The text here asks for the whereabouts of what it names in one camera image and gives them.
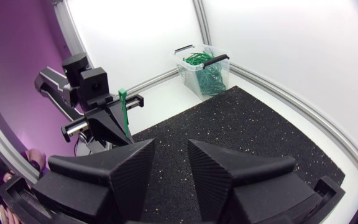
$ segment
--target clear plastic container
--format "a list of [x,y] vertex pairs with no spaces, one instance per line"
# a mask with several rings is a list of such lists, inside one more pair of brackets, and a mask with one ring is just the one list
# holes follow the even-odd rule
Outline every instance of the clear plastic container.
[[[207,53],[213,58],[199,65],[190,65],[183,59],[192,53]],[[218,93],[227,90],[229,84],[228,53],[217,47],[198,44],[182,47],[174,51],[171,56],[178,65],[178,71],[184,84],[201,100],[207,100]]]

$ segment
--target speckled foam mat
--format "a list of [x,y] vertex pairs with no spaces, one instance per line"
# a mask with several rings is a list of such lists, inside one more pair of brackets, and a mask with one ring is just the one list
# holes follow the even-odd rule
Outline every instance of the speckled foam mat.
[[188,161],[188,139],[254,156],[292,156],[297,162],[295,173],[312,188],[324,175],[339,184],[345,176],[294,125],[236,86],[134,136],[135,141],[149,138],[155,138],[156,148],[144,222],[201,222]]

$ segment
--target green wires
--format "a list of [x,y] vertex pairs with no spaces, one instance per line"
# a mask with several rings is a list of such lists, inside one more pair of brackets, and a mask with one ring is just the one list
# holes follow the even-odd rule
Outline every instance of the green wires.
[[[205,51],[203,51],[203,53],[191,54],[192,55],[190,57],[183,58],[183,61],[189,63],[190,65],[200,65],[214,57],[213,54],[209,55]],[[208,65],[202,70],[196,71],[196,76],[202,95],[214,96],[226,90],[226,86],[223,84],[221,70],[221,63],[216,62],[212,65]]]

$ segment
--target white wall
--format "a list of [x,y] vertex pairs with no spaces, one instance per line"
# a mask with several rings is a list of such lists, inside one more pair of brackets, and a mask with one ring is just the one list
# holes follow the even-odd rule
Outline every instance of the white wall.
[[170,52],[202,42],[191,0],[68,0],[95,67],[108,73],[111,93],[176,67]]
[[358,147],[357,0],[204,0],[212,44],[331,120]]

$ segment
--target green cable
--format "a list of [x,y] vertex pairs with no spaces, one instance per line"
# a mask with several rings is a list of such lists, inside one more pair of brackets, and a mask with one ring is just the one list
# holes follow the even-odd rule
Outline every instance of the green cable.
[[126,98],[127,98],[127,91],[121,88],[118,90],[119,100],[121,102],[122,113],[124,114],[124,129],[125,129],[125,136],[128,138],[128,117],[127,117],[127,105],[126,105]]
[[[205,51],[203,53],[191,53],[188,58],[183,58],[183,61],[190,65],[200,65],[203,62],[212,59],[213,54],[208,54]],[[226,86],[223,83],[221,75],[222,66],[220,62],[208,65],[202,70],[196,71],[196,77],[200,86],[202,95],[215,96],[218,93],[226,90]]]

